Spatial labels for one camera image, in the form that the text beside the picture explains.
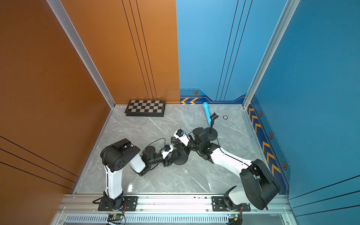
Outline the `black round stand base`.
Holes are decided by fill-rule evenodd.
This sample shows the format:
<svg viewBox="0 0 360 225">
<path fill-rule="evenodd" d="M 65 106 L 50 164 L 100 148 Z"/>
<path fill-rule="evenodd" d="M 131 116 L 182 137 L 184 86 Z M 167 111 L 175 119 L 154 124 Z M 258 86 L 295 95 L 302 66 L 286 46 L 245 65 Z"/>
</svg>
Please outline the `black round stand base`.
<svg viewBox="0 0 360 225">
<path fill-rule="evenodd" d="M 211 127 L 207 127 L 204 129 L 205 133 L 206 133 L 206 136 L 208 137 L 208 139 L 210 141 L 214 141 L 217 139 L 218 137 L 218 133 L 216 131 L 216 129 L 214 128 L 211 128 Z"/>
</svg>

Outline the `black stand pole with clip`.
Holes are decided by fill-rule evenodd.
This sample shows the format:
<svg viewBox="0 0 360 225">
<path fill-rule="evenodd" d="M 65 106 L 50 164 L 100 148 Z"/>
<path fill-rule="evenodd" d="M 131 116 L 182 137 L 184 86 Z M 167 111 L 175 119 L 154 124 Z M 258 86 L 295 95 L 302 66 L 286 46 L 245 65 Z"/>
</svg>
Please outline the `black stand pole with clip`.
<svg viewBox="0 0 360 225">
<path fill-rule="evenodd" d="M 210 134 L 213 132 L 213 125 L 217 118 L 218 118 L 218 115 L 215 112 L 210 116 L 210 119 L 211 119 L 211 125 L 210 125 L 210 131 L 209 131 Z"/>
</svg>

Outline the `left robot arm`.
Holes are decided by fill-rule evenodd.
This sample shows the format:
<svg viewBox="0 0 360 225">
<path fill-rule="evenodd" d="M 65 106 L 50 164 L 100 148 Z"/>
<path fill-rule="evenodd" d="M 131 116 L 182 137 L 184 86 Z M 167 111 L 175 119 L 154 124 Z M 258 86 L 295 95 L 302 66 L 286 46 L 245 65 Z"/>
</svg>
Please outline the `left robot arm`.
<svg viewBox="0 0 360 225">
<path fill-rule="evenodd" d="M 166 144 L 159 152 L 151 145 L 140 155 L 140 149 L 128 139 L 119 140 L 106 148 L 100 154 L 106 173 L 106 189 L 99 203 L 99 211 L 123 211 L 126 200 L 122 189 L 122 172 L 126 165 L 139 176 L 144 176 L 152 167 L 158 164 L 171 164 L 172 145 Z"/>
</svg>

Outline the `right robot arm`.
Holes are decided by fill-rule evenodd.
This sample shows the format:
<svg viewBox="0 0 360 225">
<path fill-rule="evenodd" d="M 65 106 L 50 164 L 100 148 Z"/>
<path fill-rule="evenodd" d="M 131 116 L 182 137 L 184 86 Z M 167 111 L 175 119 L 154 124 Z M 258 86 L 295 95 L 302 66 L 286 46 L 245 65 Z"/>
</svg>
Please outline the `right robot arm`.
<svg viewBox="0 0 360 225">
<path fill-rule="evenodd" d="M 229 211 L 239 211 L 247 203 L 259 210 L 268 209 L 268 204 L 280 193 L 280 186 L 262 160 L 251 161 L 227 152 L 219 144 L 211 142 L 202 127 L 194 129 L 189 135 L 179 129 L 171 137 L 171 143 L 198 153 L 204 160 L 222 166 L 241 179 L 242 188 L 233 186 L 222 197 L 222 207 Z"/>
</svg>

